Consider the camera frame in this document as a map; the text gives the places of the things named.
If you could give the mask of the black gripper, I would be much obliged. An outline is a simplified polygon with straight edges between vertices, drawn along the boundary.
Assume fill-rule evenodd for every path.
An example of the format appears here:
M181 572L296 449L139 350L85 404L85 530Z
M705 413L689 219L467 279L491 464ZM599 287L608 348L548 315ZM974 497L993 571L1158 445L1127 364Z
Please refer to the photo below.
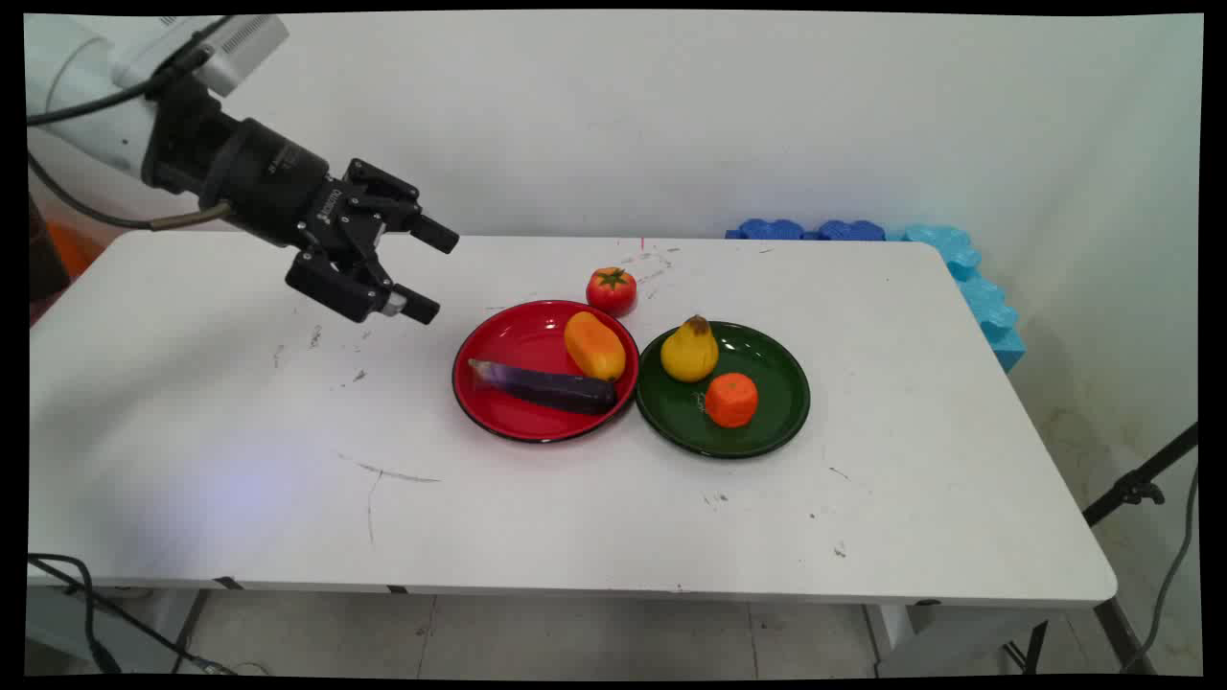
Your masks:
M158 90L142 182L160 192L190 193L207 211L227 205L225 221L276 247L294 247L285 281L355 323L377 313L429 324L440 306L396 284L382 266L387 231L409 233L444 254L459 235L425 212L416 187L363 160L345 176L254 119L220 109L205 83L184 76ZM340 226L341 219L385 226Z

